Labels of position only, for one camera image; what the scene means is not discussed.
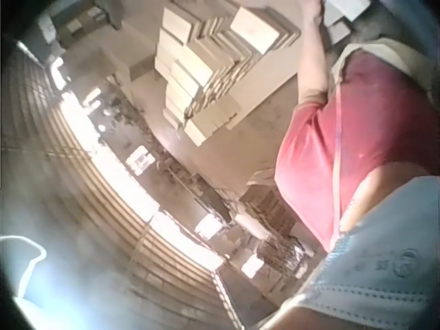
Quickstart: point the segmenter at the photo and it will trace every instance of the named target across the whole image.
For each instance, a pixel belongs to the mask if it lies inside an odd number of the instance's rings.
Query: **hand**
[[[321,24],[324,16],[323,0],[297,0],[302,11],[303,21]]]

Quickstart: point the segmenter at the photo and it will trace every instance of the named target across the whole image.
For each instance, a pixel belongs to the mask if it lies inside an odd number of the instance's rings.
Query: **white face mask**
[[[438,178],[416,178],[366,214],[297,306],[377,329],[413,326],[439,292],[439,191]]]

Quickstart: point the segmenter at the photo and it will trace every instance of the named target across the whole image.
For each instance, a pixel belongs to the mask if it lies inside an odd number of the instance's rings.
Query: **pink t-shirt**
[[[439,116],[418,85],[374,55],[358,51],[345,69],[342,95],[342,212],[362,180],[389,162],[439,174]],[[333,235],[336,107],[298,106],[281,145],[275,181],[281,195],[326,251]]]

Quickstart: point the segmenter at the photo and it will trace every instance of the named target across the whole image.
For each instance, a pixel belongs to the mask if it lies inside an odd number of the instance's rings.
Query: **lumber pile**
[[[240,110],[229,90],[299,29],[269,9],[226,1],[167,3],[155,57],[166,79],[164,117],[199,146]]]

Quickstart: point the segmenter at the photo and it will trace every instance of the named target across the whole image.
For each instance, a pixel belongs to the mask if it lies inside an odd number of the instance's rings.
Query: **raised arm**
[[[324,14],[322,0],[297,0],[302,10],[302,49],[298,70],[298,104],[327,102],[329,77],[320,26]]]

